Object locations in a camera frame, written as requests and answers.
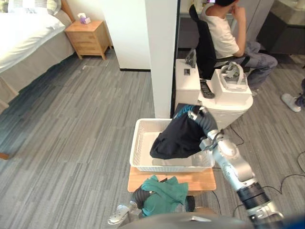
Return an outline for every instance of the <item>pillow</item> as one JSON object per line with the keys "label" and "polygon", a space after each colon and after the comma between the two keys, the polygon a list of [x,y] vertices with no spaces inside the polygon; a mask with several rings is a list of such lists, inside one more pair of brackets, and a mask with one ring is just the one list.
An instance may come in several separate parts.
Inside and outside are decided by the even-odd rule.
{"label": "pillow", "polygon": [[8,12],[55,15],[60,9],[61,0],[9,0]]}
{"label": "pillow", "polygon": [[0,13],[7,13],[8,12],[8,2],[0,0]]}

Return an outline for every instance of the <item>white bedsheet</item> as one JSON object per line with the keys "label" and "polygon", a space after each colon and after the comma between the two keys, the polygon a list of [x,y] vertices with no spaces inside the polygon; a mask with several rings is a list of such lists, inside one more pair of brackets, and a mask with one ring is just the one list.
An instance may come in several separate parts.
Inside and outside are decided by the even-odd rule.
{"label": "white bedsheet", "polygon": [[0,74],[65,29],[49,14],[0,13]]}

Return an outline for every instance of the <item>sneaker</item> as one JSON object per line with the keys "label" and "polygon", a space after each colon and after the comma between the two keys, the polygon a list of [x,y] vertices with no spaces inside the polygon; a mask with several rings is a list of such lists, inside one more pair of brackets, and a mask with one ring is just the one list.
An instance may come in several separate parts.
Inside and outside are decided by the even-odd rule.
{"label": "sneaker", "polygon": [[258,93],[255,90],[252,90],[251,92],[252,92],[252,97],[255,97],[258,95]]}
{"label": "sneaker", "polygon": [[294,112],[300,112],[301,107],[295,105],[296,98],[292,97],[290,94],[285,93],[282,95],[282,101]]}

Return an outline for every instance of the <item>jeans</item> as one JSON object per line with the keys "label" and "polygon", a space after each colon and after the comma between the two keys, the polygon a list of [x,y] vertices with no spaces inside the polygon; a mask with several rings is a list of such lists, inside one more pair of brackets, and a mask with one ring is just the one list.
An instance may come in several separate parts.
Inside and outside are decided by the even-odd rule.
{"label": "jeans", "polygon": [[303,93],[296,99],[295,105],[305,107],[305,79],[302,80]]}
{"label": "jeans", "polygon": [[[251,89],[258,89],[266,80],[271,71],[277,66],[277,60],[273,56],[258,53],[261,44],[258,42],[247,42],[245,53],[250,56],[246,67],[255,68],[248,76],[248,85]],[[244,58],[235,62],[241,64]]]}

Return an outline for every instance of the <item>green towel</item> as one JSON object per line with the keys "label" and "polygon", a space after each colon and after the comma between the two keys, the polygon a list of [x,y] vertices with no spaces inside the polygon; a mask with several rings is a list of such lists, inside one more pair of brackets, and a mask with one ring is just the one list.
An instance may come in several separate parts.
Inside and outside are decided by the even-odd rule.
{"label": "green towel", "polygon": [[142,184],[145,191],[155,192],[144,202],[142,209],[144,216],[173,212],[178,204],[185,203],[188,184],[179,184],[176,177],[159,183],[158,178],[153,175]]}

